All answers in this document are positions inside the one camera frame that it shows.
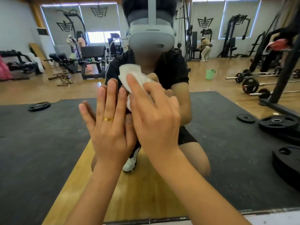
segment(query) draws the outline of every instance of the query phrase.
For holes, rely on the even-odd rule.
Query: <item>gold ring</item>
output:
[[[105,117],[104,121],[113,121],[113,118],[107,118],[107,117]]]

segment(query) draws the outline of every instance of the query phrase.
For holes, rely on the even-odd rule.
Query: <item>sneaker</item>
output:
[[[132,158],[129,158],[125,165],[123,166],[124,172],[130,172],[134,169],[135,165],[137,164],[137,154],[139,153],[141,147],[139,147],[135,152]]]

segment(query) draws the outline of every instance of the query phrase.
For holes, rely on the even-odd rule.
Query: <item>white tissue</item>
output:
[[[125,64],[120,66],[120,75],[119,79],[122,82],[123,86],[129,93],[131,93],[130,87],[128,86],[126,76],[128,74],[132,74],[135,79],[137,79],[140,86],[143,88],[143,84],[147,82],[153,82],[151,79],[149,79],[144,73],[142,73],[141,67],[139,65],[134,64]],[[127,98],[127,108],[130,109],[130,99],[129,96]]]

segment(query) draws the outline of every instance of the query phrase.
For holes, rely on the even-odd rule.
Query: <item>black logo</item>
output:
[[[244,23],[245,19],[248,15],[244,15],[243,17],[240,17],[239,20],[236,22],[236,25],[241,25]]]
[[[199,23],[199,26],[202,27],[202,28],[207,28],[210,26],[210,24],[212,23],[213,21],[213,18],[206,18],[204,17],[204,19],[198,19],[198,23]]]
[[[62,31],[69,32],[73,30],[71,23],[67,23],[65,21],[63,21],[63,23],[59,23],[59,22],[56,23]]]
[[[99,18],[106,17],[107,9],[108,7],[104,7],[104,8],[100,6],[98,6],[97,8],[91,7],[93,14]]]

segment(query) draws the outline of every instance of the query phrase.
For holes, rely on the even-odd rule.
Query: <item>person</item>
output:
[[[86,105],[79,110],[97,157],[94,172],[65,225],[99,225],[117,185],[122,166],[140,140],[152,165],[186,208],[194,225],[250,225],[189,163],[178,147],[180,104],[159,83],[139,85],[127,76],[132,114],[125,114],[127,95],[109,80],[97,93],[96,121]]]
[[[198,49],[202,50],[200,62],[208,61],[209,53],[212,50],[212,44],[210,43],[210,41],[208,39],[206,39],[205,37],[202,37],[201,43],[200,43]]]
[[[270,37],[270,42],[275,42],[281,39],[287,40],[287,46],[292,47],[293,46],[293,38],[298,34],[297,30],[295,30],[293,27],[284,27],[276,29],[272,32],[272,35]],[[276,59],[278,55],[280,55],[280,51],[272,50],[268,55],[265,56],[265,60],[262,63],[262,67],[260,72],[266,73],[269,71],[270,64],[272,61]]]
[[[122,0],[125,16],[130,12],[148,9],[148,0]],[[161,0],[160,10],[165,10],[172,16],[176,11],[176,0]],[[180,104],[181,128],[179,131],[178,145],[191,164],[202,174],[210,173],[210,165],[207,155],[203,151],[197,140],[184,127],[192,120],[190,91],[188,87],[188,71],[184,58],[174,49],[165,53],[134,52],[128,50],[121,56],[115,58],[111,63],[106,75],[106,83],[110,79],[118,79],[118,88],[122,83],[118,76],[119,67],[124,64],[137,64],[141,66],[142,73],[150,79],[159,82],[166,90],[167,94],[175,95]],[[130,172],[137,163],[137,155],[141,145],[137,142],[129,159],[123,167],[124,172]],[[92,169],[96,164],[93,159]]]

